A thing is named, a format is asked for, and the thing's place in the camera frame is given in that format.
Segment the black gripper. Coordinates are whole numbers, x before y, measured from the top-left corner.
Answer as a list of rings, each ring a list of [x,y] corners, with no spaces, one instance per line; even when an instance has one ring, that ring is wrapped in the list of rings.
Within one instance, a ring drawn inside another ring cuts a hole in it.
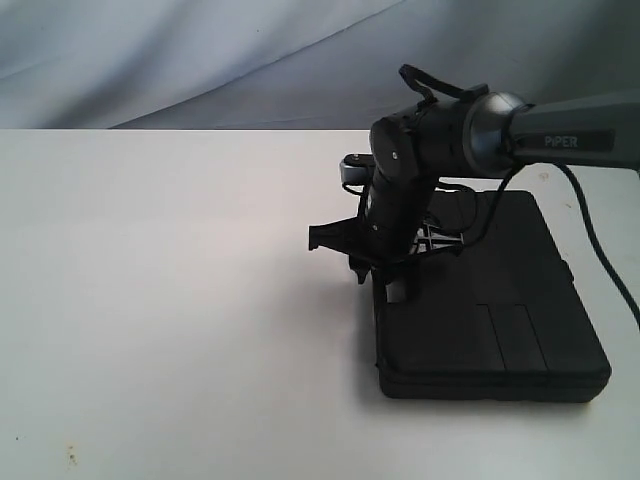
[[[417,231],[439,181],[437,176],[418,176],[406,184],[388,180],[379,172],[362,176],[364,207],[356,219],[345,219],[308,228],[308,250],[355,251],[364,244],[366,254],[379,265],[403,260],[413,247]],[[349,255],[348,265],[358,284],[372,270],[369,258]]]

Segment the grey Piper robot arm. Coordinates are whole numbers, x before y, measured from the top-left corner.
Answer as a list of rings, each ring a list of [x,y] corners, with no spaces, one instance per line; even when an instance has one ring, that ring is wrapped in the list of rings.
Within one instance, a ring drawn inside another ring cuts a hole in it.
[[[459,254],[469,241],[431,244],[427,209],[441,178],[508,182],[531,164],[636,170],[639,93],[610,93],[544,105],[509,93],[464,92],[423,100],[377,120],[371,152],[341,162],[344,186],[360,187],[355,217],[309,229],[308,247],[349,257],[360,279],[441,253]]]

